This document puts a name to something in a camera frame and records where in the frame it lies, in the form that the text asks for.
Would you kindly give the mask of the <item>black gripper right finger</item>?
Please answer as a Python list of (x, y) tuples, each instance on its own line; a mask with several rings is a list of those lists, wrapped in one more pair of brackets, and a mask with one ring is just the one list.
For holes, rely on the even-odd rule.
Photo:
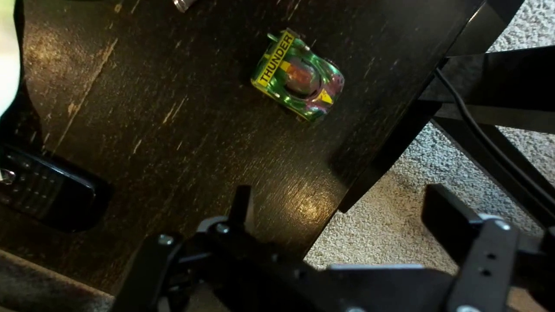
[(469, 259), (481, 250), (486, 220), (441, 184), (426, 188), (422, 222), (452, 259)]

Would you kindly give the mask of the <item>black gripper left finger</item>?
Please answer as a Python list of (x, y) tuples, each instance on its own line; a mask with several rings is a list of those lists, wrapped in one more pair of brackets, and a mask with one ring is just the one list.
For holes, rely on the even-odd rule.
[(254, 203), (254, 194), (251, 186), (240, 186), (235, 193), (235, 200), (230, 212), (230, 226), (235, 229), (244, 229), (251, 207)]

